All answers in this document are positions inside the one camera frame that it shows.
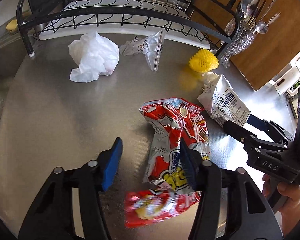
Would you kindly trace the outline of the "operator right hand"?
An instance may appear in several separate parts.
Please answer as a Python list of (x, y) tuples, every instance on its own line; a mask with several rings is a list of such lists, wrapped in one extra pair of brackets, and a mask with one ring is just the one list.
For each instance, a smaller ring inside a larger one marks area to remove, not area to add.
[(283, 235), (288, 235), (300, 220), (300, 186), (279, 182), (278, 192), (288, 197), (285, 204), (279, 208), (282, 220)]

